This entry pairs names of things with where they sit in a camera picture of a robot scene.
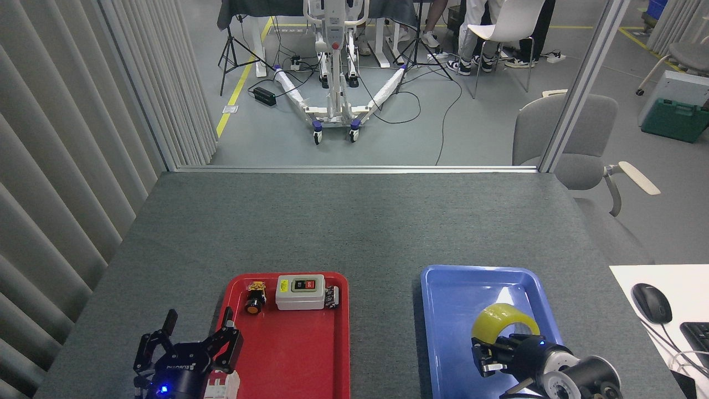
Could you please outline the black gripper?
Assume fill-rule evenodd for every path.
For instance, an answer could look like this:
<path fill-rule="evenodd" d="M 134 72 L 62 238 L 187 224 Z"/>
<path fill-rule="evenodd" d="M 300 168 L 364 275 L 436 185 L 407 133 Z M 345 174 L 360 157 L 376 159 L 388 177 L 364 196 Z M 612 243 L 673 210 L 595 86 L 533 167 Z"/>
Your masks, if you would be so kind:
<path fill-rule="evenodd" d="M 472 349 L 480 353 L 480 356 L 475 356 L 475 366 L 482 378 L 493 376 L 501 370 L 515 378 L 536 378 L 544 371 L 549 350 L 552 348 L 551 341 L 537 335 L 511 335 L 507 339 L 512 347 L 512 355 L 506 368 L 505 364 L 489 356 L 505 351 L 506 345 L 498 343 L 496 339 L 489 343 L 472 337 Z"/>
<path fill-rule="evenodd" d="M 224 310 L 221 327 L 202 344 L 172 344 L 170 336 L 178 317 L 177 311 L 169 310 L 161 329 L 141 336 L 133 363 L 135 372 L 152 366 L 158 345 L 165 351 L 155 365 L 146 398 L 202 398 L 211 371 L 235 371 L 243 334 L 235 327 L 230 306 Z"/>

